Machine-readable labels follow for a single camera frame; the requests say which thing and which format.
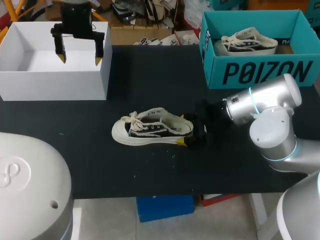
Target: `blue box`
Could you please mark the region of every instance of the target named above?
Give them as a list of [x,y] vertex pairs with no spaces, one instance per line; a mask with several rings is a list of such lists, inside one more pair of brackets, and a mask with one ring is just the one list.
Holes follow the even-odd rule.
[[210,6],[215,10],[230,10],[231,8],[245,3],[247,0],[209,0]]
[[311,27],[320,26],[320,0],[310,0],[305,11],[305,17]]
[[[294,54],[216,56],[215,41],[249,27],[290,44]],[[311,86],[320,71],[320,41],[300,10],[205,12],[199,48],[210,89],[246,89],[285,73]]]
[[191,214],[195,209],[191,195],[137,197],[136,206],[141,223]]

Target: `shoelace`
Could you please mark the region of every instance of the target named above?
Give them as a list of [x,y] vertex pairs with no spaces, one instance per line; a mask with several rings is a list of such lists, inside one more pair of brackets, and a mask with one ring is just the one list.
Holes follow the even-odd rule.
[[223,41],[223,44],[230,46],[230,45],[241,45],[243,44],[243,41],[236,38],[235,35],[232,36],[223,36],[221,37],[221,40]]
[[141,121],[141,119],[143,119],[144,117],[148,116],[147,113],[137,113],[136,111],[132,112],[129,114],[130,116],[123,116],[121,118],[122,121],[124,121],[125,123],[130,124],[131,123],[131,127],[130,129],[132,131],[141,131],[141,130],[147,130],[148,127],[144,126],[143,122]]

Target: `black canvas sneaker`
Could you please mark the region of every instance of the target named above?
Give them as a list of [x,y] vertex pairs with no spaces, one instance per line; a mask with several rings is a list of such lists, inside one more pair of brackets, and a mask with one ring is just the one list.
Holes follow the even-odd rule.
[[112,137],[118,143],[129,146],[179,144],[184,137],[192,135],[193,129],[191,121],[157,107],[123,116],[113,125]]
[[263,36],[254,27],[223,36],[213,45],[216,56],[252,56],[275,54],[278,42]]

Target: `black table surface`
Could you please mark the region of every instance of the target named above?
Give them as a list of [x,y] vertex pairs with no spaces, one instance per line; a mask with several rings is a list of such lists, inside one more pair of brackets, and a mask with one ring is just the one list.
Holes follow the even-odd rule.
[[[300,90],[295,134],[319,140],[318,93]],[[70,169],[76,199],[283,192],[306,175],[270,168],[250,140],[249,125],[233,126],[219,150],[126,146],[112,138],[113,124],[133,111],[190,113],[203,98],[214,102],[238,91],[208,90],[198,46],[114,46],[106,101],[2,101],[0,131],[56,148]]]

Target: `white sole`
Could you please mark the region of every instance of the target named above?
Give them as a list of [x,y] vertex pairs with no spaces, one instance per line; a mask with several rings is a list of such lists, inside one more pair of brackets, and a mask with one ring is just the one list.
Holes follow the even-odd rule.
[[216,44],[213,45],[214,53],[217,57],[222,56],[258,56],[258,55],[274,55],[276,52],[276,47],[272,49],[266,50],[258,50],[258,51],[245,51],[245,52],[229,52],[221,50]]
[[120,144],[128,146],[143,146],[147,144],[177,144],[176,140],[181,139],[181,136],[168,136],[168,137],[132,137],[128,136],[125,128],[125,122],[118,120],[112,127],[112,137]]

